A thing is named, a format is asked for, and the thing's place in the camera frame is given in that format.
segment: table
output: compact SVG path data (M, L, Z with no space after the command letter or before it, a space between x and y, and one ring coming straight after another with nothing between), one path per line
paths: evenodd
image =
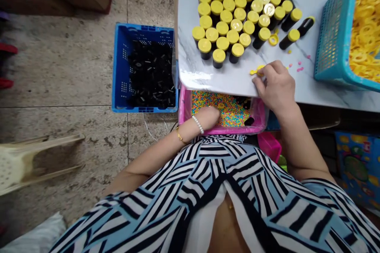
M281 60L289 68L296 80L295 99L299 103L331 106L363 111L380 112L380 93L371 91L349 91L338 86L314 80L314 64L319 38L319 26L323 6L327 0L293 0L295 6L303 12L303 18L295 25L314 16L316 23L305 37L293 44L291 54L278 46L265 43L260 51L252 46L246 49L238 64L225 60L221 69L215 69L212 59L203 61L192 38L192 29L199 26L198 0L179 0L178 37L179 37L179 77L182 84L190 90L202 90L215 93L257 97L257 91L251 82L249 72L261 64ZM280 29L280 40L286 35Z

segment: pink container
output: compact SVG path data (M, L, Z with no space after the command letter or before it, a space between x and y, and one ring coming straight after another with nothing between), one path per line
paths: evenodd
M181 94L179 97L179 110L178 121L183 124L186 120L191 118L192 114L192 95L191 90L186 90L182 85ZM264 102L261 99L252 99L251 115L255 122L252 126L228 127L216 126L211 130L205 132L205 135L215 134L257 134L263 132L266 128L268 116Z

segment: pearl bracelet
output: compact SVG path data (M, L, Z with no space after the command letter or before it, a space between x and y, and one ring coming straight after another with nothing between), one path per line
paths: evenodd
M192 115L191 117L192 117L192 118L195 120L195 122L197 123L199 129L201 130L201 134L204 134L205 131L203 130L201 124L200 124L199 121L198 121L198 119L197 119L194 115Z

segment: blue plastic crate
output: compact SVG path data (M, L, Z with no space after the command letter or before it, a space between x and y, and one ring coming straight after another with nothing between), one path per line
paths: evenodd
M353 90L380 92L380 83L359 77L350 68L355 1L327 1L322 14L314 78Z
M112 82L112 111L115 113L174 113L178 110L178 89L176 89L175 107L161 109L157 107L134 107L127 104L127 99L134 94L129 74L131 72L128 55L133 51L133 41L144 44L158 42L173 48L175 61L174 30L155 26L133 24L116 24L114 47L114 73Z

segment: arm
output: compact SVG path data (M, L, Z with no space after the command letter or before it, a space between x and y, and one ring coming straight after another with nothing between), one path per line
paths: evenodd
M295 81L288 70L277 60L259 70L259 73L265 75L266 85L258 77L253 82L259 96L280 123L289 173L299 181L323 178L335 183L294 100Z

